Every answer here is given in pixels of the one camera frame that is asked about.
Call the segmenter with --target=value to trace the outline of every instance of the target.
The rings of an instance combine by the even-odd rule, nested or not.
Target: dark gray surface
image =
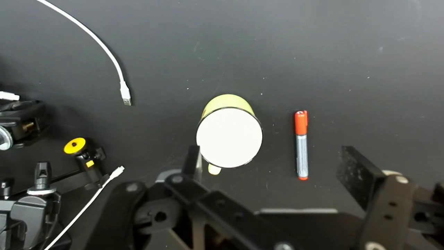
[[[55,176],[75,169],[62,148],[76,136],[105,148],[109,170],[126,166],[115,182],[151,183],[181,165],[205,103],[222,93],[250,102],[264,141],[247,166],[206,175],[204,183],[248,208],[326,206],[359,214],[334,176],[343,144],[423,186],[442,179],[442,1],[52,3],[116,53],[135,106],[122,104],[113,64],[77,26],[33,0],[1,1],[2,89],[45,101],[55,123],[50,138],[1,152],[0,175],[14,175],[22,186],[32,182],[36,161],[51,161]],[[294,174],[296,109],[310,114],[305,182]],[[81,193],[64,200],[72,213],[82,206],[78,196],[87,199]],[[99,209],[71,230],[73,249]]]

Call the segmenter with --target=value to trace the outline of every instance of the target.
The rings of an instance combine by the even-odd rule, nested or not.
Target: bolt hole
[[[430,219],[429,213],[419,212],[415,214],[415,220],[417,222],[428,222],[429,219]]]
[[[216,205],[218,205],[219,207],[225,207],[225,201],[224,200],[218,200],[218,201],[216,201]]]
[[[167,219],[167,214],[164,213],[164,212],[158,212],[158,213],[156,214],[156,216],[154,217],[154,220],[155,220],[156,222],[163,222],[163,221],[165,221],[166,219]]]
[[[240,221],[240,220],[242,220],[244,218],[244,214],[242,213],[242,212],[236,212],[236,213],[234,213],[234,219],[236,220],[236,221]]]

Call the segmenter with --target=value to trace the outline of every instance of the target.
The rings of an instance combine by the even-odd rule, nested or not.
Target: usb connector
[[[125,81],[120,82],[120,95],[122,96],[123,104],[126,106],[131,106],[131,94],[130,89]]]

